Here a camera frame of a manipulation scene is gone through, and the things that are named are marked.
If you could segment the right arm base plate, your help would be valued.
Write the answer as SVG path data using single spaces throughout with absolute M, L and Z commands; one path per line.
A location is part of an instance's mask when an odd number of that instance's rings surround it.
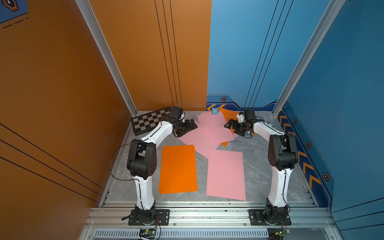
M 292 221 L 288 209 L 278 208 L 277 212 L 262 209 L 248 210 L 252 226 L 291 226 Z

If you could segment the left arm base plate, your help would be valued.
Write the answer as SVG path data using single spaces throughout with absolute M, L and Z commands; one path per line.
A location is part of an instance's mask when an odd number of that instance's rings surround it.
M 153 209 L 144 211 L 134 209 L 131 211 L 128 224 L 129 226 L 168 226 L 170 220 L 170 210 Z

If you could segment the orange paper front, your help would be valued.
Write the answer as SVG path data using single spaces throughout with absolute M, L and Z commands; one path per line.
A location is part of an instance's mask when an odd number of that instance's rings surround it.
M 196 192 L 196 151 L 193 145 L 166 146 L 162 149 L 160 194 Z

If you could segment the pink paper top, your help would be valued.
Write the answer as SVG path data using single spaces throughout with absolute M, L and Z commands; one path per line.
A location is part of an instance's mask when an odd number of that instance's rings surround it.
M 243 153 L 210 151 L 206 194 L 211 197 L 246 200 Z

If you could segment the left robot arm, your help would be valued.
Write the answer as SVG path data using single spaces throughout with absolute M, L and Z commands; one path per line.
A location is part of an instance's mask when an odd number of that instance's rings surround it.
M 154 126 L 153 130 L 141 139 L 131 141 L 127 169 L 136 185 L 137 202 L 129 218 L 134 225 L 152 225 L 158 222 L 156 201 L 152 189 L 152 176 L 157 169 L 157 147 L 169 135 L 180 138 L 198 128 L 194 120 L 186 120 L 182 108 L 172 107 L 159 121 L 145 124 Z

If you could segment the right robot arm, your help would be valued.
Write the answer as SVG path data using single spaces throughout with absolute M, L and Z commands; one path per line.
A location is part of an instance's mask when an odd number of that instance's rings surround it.
M 299 162 L 296 138 L 270 126 L 254 110 L 237 114 L 224 125 L 235 134 L 244 137 L 255 133 L 268 141 L 268 161 L 272 166 L 272 185 L 263 211 L 250 210 L 252 225 L 291 225 L 288 204 L 289 181 L 295 165 Z

